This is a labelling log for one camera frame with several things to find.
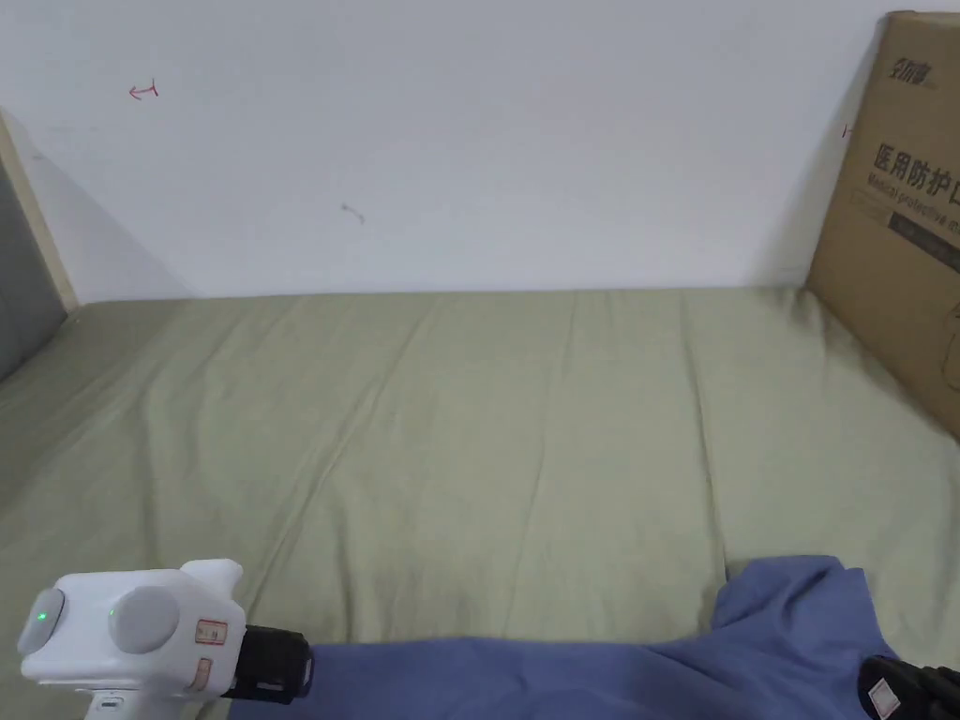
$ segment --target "green bedsheet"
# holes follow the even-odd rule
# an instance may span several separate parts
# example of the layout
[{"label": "green bedsheet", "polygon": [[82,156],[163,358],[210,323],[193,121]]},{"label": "green bedsheet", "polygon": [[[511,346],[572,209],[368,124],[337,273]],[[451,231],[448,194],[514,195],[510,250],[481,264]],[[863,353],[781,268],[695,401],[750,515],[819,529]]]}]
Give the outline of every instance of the green bedsheet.
[{"label": "green bedsheet", "polygon": [[11,716],[83,713],[19,678],[39,589],[203,557],[315,642],[650,642],[830,553],[960,665],[956,444],[804,293],[91,305],[0,385],[0,458]]}]

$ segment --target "cardboard box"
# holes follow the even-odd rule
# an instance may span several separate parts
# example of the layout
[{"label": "cardboard box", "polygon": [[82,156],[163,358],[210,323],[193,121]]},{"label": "cardboard box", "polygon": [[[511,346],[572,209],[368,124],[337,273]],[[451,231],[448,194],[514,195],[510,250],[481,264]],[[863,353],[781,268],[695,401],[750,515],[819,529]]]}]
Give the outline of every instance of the cardboard box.
[{"label": "cardboard box", "polygon": [[889,16],[807,286],[960,437],[960,13]]}]

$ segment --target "wall mark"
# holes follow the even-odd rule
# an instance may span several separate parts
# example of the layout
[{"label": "wall mark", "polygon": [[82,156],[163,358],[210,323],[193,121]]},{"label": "wall mark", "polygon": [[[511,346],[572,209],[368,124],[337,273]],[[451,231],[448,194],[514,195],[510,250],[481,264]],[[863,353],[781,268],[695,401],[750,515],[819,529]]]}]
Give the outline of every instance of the wall mark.
[{"label": "wall mark", "polygon": [[145,87],[145,88],[142,89],[142,90],[136,89],[136,85],[134,85],[133,87],[130,88],[130,96],[131,96],[134,100],[143,100],[143,98],[141,98],[140,95],[142,95],[142,94],[145,93],[145,92],[152,92],[152,93],[154,93],[154,97],[155,97],[155,98],[158,98],[158,97],[160,96],[160,93],[158,93],[158,92],[156,91],[156,80],[154,80],[153,78],[151,78],[151,79],[150,79],[150,87]]},{"label": "wall mark", "polygon": [[343,210],[344,212],[348,212],[350,215],[352,215],[352,216],[355,217],[357,220],[359,220],[359,221],[360,221],[360,225],[363,225],[364,223],[367,222],[367,218],[365,218],[363,215],[361,215],[359,212],[357,212],[356,210],[354,210],[352,207],[350,207],[350,206],[349,206],[348,204],[346,204],[346,203],[343,203],[342,205],[340,205],[340,209]]}]

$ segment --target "gray round button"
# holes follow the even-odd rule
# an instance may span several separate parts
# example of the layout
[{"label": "gray round button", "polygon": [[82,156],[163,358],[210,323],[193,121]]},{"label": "gray round button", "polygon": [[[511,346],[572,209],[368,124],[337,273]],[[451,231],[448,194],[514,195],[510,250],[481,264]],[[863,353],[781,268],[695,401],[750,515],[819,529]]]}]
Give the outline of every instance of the gray round button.
[{"label": "gray round button", "polygon": [[65,595],[59,588],[42,590],[36,597],[34,606],[30,608],[27,624],[20,633],[16,649],[20,655],[26,657],[35,653],[47,644],[47,640],[54,633],[60,613],[63,612]]},{"label": "gray round button", "polygon": [[110,637],[125,653],[150,653],[169,640],[180,623],[180,605],[166,588],[137,588],[110,611]]}]

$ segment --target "label sticker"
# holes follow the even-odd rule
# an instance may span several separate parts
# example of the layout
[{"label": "label sticker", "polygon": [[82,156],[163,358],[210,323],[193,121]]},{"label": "label sticker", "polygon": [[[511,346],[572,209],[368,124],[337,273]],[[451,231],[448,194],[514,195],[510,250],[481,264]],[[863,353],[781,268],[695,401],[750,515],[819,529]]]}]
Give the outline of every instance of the label sticker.
[{"label": "label sticker", "polygon": [[101,698],[100,702],[97,703],[97,710],[101,712],[119,712],[122,707],[123,698],[119,695],[108,695],[106,698]]},{"label": "label sticker", "polygon": [[874,709],[876,714],[880,716],[880,720],[887,720],[900,707],[900,698],[894,694],[890,685],[882,678],[867,694],[870,696],[870,702],[874,704]]},{"label": "label sticker", "polygon": [[200,692],[205,689],[207,682],[210,680],[211,667],[213,667],[213,660],[210,658],[200,658],[197,662],[197,673],[193,676],[193,683],[188,685],[186,689],[193,690],[194,692]]},{"label": "label sticker", "polygon": [[223,645],[227,642],[227,623],[219,620],[201,620],[197,623],[194,642],[201,645]]}]

